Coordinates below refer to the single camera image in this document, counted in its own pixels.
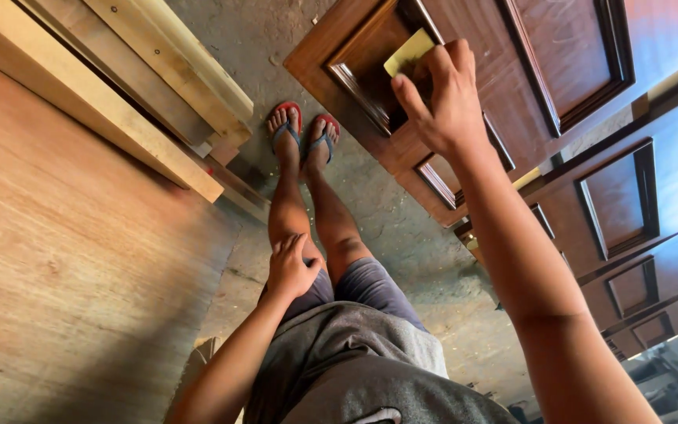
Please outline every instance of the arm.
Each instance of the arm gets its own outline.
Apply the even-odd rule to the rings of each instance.
[[[292,301],[305,294],[323,258],[306,267],[302,248],[307,234],[274,246],[268,291],[188,388],[174,410],[174,424],[231,424],[247,402],[273,334]]]
[[[467,42],[437,46],[428,110],[410,79],[392,86],[424,143],[451,165],[496,293],[514,323],[547,422],[660,422],[610,352],[579,286],[490,144]]]

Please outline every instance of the concrete floor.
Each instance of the concrete floor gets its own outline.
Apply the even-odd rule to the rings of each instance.
[[[167,2],[255,103],[249,122],[254,136],[229,168],[270,197],[279,170],[264,117],[285,100],[301,105],[306,122],[323,112],[281,63],[334,0]],[[600,126],[599,134],[580,140],[569,156],[626,124],[629,117],[629,111],[620,111],[609,125]],[[259,172],[243,174],[243,162]],[[326,178],[355,217],[365,244],[443,344],[450,378],[476,383],[476,390],[493,393],[503,405],[532,400],[527,367],[509,318],[494,310],[487,276],[452,231],[438,226],[346,131]],[[310,197],[302,188],[313,217]],[[226,200],[217,205],[230,207]],[[268,276],[266,228],[250,217],[240,218],[239,240],[202,323],[201,337],[229,336],[255,307]]]

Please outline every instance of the leg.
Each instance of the leg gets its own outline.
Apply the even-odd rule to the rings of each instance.
[[[321,137],[325,126],[324,120],[316,121],[310,131],[310,140]],[[326,134],[336,144],[338,137],[333,124],[329,124]],[[326,250],[328,274],[336,286],[347,267],[358,259],[373,255],[360,239],[352,215],[323,177],[327,160],[328,147],[324,143],[308,155],[303,178],[315,204],[315,230]]]
[[[297,110],[294,108],[289,111],[279,110],[274,112],[267,123],[268,132],[272,138],[277,129],[284,122],[287,122],[287,114],[292,127],[299,132]],[[297,146],[297,141],[288,131],[284,131],[282,136],[274,142],[273,148],[279,159],[280,175],[268,215],[268,239],[271,247],[287,236],[306,233],[309,239],[305,242],[303,256],[320,256],[320,250],[315,246],[313,239],[310,238],[310,221],[305,211],[305,203],[302,200],[300,189],[297,186],[297,178],[300,172],[300,149]],[[310,290],[292,302],[282,321],[285,322],[316,306],[333,301],[334,293],[331,282],[324,269],[318,274]]]
[[[325,121],[317,121],[310,139],[321,137],[325,126]],[[336,144],[338,137],[333,124],[328,124],[326,134]],[[328,256],[328,274],[334,285],[334,297],[403,318],[426,331],[405,294],[360,239],[348,209],[326,183],[323,169],[327,159],[328,147],[324,143],[308,155],[303,177],[315,204],[315,228]]]

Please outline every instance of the hand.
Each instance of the hand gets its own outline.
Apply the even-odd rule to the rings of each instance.
[[[269,292],[294,300],[305,294],[313,285],[323,265],[321,256],[312,259],[310,266],[302,260],[302,248],[307,234],[288,236],[273,246],[270,270],[266,285]]]
[[[425,53],[417,62],[414,77],[417,80],[428,72],[433,78],[431,110],[403,74],[392,80],[397,100],[431,151],[448,161],[463,153],[477,157],[490,143],[478,100],[475,55],[467,41],[437,45]]]

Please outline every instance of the red flip-flop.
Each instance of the red flip-flop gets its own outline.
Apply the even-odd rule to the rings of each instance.
[[[319,119],[323,119],[326,121],[326,126],[323,129],[323,134],[321,134],[321,137],[319,137],[318,140],[313,141],[310,144],[310,146],[308,146],[305,155],[309,155],[311,150],[316,149],[318,146],[321,145],[321,143],[325,141],[326,146],[328,146],[328,160],[326,161],[326,163],[328,163],[332,161],[332,158],[334,157],[334,143],[333,141],[328,139],[328,135],[326,135],[326,128],[328,127],[329,123],[334,124],[334,128],[336,128],[337,130],[337,140],[339,140],[339,136],[341,135],[341,128],[339,127],[339,121],[337,121],[333,116],[329,115],[328,113],[316,116],[313,122],[315,123]]]
[[[289,131],[289,133],[295,138],[295,141],[297,142],[297,148],[300,149],[300,134],[302,133],[302,111],[300,110],[300,105],[298,105],[296,102],[280,103],[277,107],[273,108],[271,115],[282,109],[289,111],[289,108],[291,107],[297,110],[297,132],[292,129],[291,122],[289,121],[289,115],[287,114],[287,122],[278,127],[277,130],[273,132],[273,137],[271,138],[271,151],[274,153],[274,155],[276,155],[277,152],[273,148],[273,145],[276,143],[279,137],[282,136],[284,131]]]

